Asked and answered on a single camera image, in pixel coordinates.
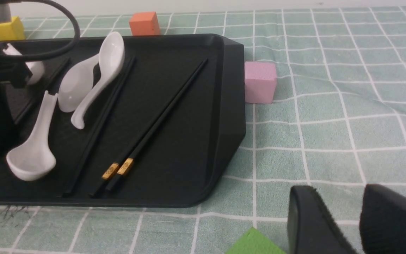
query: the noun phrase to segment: pink foam cube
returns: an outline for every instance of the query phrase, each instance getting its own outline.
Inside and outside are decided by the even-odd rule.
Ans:
[[[245,62],[245,102],[270,104],[277,87],[275,64]]]

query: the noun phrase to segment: black cable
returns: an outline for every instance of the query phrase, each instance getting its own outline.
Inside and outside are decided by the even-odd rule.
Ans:
[[[22,2],[35,2],[35,3],[42,3],[46,5],[53,6],[54,8],[60,10],[63,14],[65,14],[69,19],[71,24],[73,25],[74,29],[74,37],[67,45],[60,49],[56,49],[53,51],[49,51],[46,53],[41,54],[34,54],[34,55],[23,55],[23,56],[8,56],[5,54],[0,54],[0,62],[32,62],[32,61],[42,61],[51,58],[56,58],[57,56],[61,56],[71,49],[78,43],[79,37],[81,36],[81,32],[79,30],[79,24],[72,15],[72,13],[67,10],[65,7],[61,6],[60,4],[52,1],[52,0],[22,0]]]

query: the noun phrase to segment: black chopsticks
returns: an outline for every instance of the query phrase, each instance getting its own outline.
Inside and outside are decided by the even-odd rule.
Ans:
[[[101,132],[103,126],[106,124],[108,116],[110,115],[112,108],[114,107],[114,104],[121,93],[121,89],[126,84],[126,79],[128,78],[129,73],[134,67],[135,61],[136,61],[135,57],[132,57],[129,59],[127,63],[125,63],[125,67],[122,69],[121,72],[122,74],[118,79],[118,83],[113,88],[112,93],[109,95],[109,98],[106,104],[104,105],[103,111],[100,113],[94,128],[89,133],[89,138],[84,146],[84,151],[82,152],[80,159],[78,160],[76,166],[74,167],[76,170],[75,174],[66,185],[65,191],[61,193],[62,197],[70,196],[73,193],[76,183],[78,182],[82,170],[87,162],[88,156],[92,151],[95,141],[97,140],[98,134]]]
[[[132,168],[137,155],[142,151],[146,143],[151,139],[162,122],[164,122],[164,119],[168,116],[175,104],[179,101],[187,88],[192,84],[207,62],[208,60],[205,59],[197,66],[175,96],[167,103],[165,108],[158,114],[158,116],[153,119],[154,122],[149,125],[150,127],[137,138],[137,141],[132,146],[123,151],[119,159],[112,163],[106,172],[104,172],[102,177],[100,177],[95,190],[92,193],[89,193],[90,197],[97,197],[103,191],[106,185],[106,190],[112,191],[122,180],[122,178],[127,175],[129,170]]]

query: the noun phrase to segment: black tray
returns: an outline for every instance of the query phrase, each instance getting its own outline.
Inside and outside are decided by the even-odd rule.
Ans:
[[[83,38],[63,58],[70,58],[72,65],[89,58],[98,53],[103,39]],[[39,53],[68,42],[31,40],[13,45],[22,53]],[[74,193],[58,198],[74,174],[83,143],[113,84],[89,108],[84,130],[74,129],[71,113],[56,108],[49,145],[57,165],[46,177],[21,181],[11,173],[5,158],[0,158],[0,205],[186,207],[209,195],[245,136],[243,45],[211,34],[124,37],[124,42],[126,57],[135,56],[136,63]],[[147,128],[165,101],[206,58],[208,64],[142,151],[120,188],[90,198],[88,193],[119,152]],[[50,93],[58,90],[60,80]],[[37,112],[38,107],[26,116],[20,143],[29,136]]]

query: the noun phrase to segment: green checkered tablecloth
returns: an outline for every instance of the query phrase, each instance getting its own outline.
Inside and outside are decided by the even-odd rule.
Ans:
[[[79,17],[84,37],[130,35],[130,15]],[[406,196],[406,7],[160,14],[163,34],[214,33],[277,65],[275,100],[213,195],[188,209],[0,207],[0,253],[224,253],[251,226],[284,250],[289,189],[312,185],[361,252],[366,183]],[[23,19],[29,39],[70,37]]]

